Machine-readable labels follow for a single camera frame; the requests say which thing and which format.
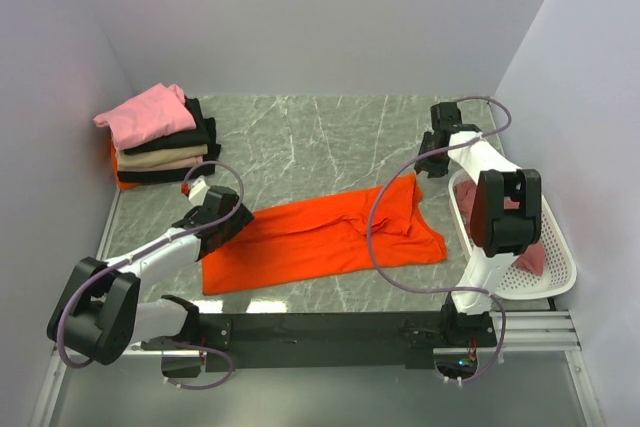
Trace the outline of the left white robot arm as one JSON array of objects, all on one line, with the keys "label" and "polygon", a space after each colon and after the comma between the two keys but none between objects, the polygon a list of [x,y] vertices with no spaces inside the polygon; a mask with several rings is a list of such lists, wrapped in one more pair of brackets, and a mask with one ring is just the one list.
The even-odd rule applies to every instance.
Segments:
[{"label": "left white robot arm", "polygon": [[188,198],[191,209],[154,241],[104,261],[86,257],[74,266],[46,329],[67,366],[109,365],[131,344],[154,339],[197,347],[197,306],[172,295],[143,303],[140,295],[174,269],[215,252],[254,216],[243,193],[228,187],[192,186]]}]

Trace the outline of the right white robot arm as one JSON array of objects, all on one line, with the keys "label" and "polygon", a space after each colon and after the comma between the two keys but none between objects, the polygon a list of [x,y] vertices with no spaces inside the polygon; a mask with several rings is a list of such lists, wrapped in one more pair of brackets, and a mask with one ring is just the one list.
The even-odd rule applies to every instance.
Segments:
[{"label": "right white robot arm", "polygon": [[466,345],[488,339],[491,296],[508,268],[540,239],[542,181],[538,171],[508,161],[479,127],[465,123],[457,102],[439,102],[430,112],[432,129],[423,135],[415,172],[441,178],[455,162],[476,187],[468,221],[471,255],[441,308],[443,338]]}]

